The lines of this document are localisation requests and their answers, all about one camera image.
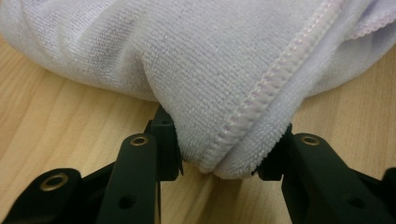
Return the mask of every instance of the tabletop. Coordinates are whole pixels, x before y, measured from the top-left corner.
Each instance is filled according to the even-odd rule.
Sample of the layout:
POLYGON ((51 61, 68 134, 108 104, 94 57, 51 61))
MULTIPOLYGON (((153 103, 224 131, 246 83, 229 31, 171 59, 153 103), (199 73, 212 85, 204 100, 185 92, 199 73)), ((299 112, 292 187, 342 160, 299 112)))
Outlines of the tabletop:
MULTIPOLYGON (((381 178, 396 166, 396 48, 360 77, 307 98, 294 133, 326 139, 350 166, 381 178)), ((158 104, 59 77, 0 37, 0 219, 38 175, 81 174, 113 162, 122 140, 142 133, 158 104)), ((280 182, 222 180, 184 163, 162 184, 163 223, 290 223, 280 182)))

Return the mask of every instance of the wooden surface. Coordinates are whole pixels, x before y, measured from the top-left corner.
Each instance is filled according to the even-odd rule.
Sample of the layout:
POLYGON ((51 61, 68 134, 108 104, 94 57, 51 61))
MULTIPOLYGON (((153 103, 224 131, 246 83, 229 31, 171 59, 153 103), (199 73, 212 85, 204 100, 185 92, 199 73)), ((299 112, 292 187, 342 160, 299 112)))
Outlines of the wooden surface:
MULTIPOLYGON (((396 48, 359 78, 307 99, 294 132, 325 138, 351 167, 380 178, 396 166, 396 48)), ((59 77, 0 39, 0 219, 38 175, 87 175, 115 160, 157 104, 59 77)), ((163 184, 163 223, 290 223, 280 183, 220 180, 184 164, 163 184)))

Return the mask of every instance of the white towel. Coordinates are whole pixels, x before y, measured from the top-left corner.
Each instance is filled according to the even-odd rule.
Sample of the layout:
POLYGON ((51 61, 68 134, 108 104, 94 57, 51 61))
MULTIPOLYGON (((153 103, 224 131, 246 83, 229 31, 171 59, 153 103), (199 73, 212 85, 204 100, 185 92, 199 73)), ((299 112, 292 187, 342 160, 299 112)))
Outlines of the white towel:
POLYGON ((241 178, 308 95, 396 42, 394 0, 3 0, 0 32, 61 76, 159 101, 184 160, 241 178))

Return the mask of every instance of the wood grain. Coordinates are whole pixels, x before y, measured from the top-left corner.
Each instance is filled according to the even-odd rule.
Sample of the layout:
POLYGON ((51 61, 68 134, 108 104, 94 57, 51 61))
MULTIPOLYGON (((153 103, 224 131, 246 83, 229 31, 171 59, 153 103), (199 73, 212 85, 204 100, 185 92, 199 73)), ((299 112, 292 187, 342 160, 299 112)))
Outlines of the wood grain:
MULTIPOLYGON (((294 132, 325 138, 351 167, 380 178, 396 165, 396 48, 347 84, 306 99, 294 132)), ((0 218, 38 175, 87 175, 115 160, 157 104, 99 90, 41 68, 0 39, 0 218)), ((184 164, 163 183, 163 223, 290 223, 278 182, 221 180, 184 164)))

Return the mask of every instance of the towel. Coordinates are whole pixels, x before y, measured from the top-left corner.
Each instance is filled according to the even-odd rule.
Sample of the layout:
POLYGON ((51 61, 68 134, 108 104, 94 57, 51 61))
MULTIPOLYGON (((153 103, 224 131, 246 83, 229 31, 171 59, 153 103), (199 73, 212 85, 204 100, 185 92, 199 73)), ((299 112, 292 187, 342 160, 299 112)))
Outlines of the towel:
POLYGON ((182 157, 244 178, 302 100, 396 43, 394 0, 3 0, 0 33, 75 81, 160 102, 182 157))

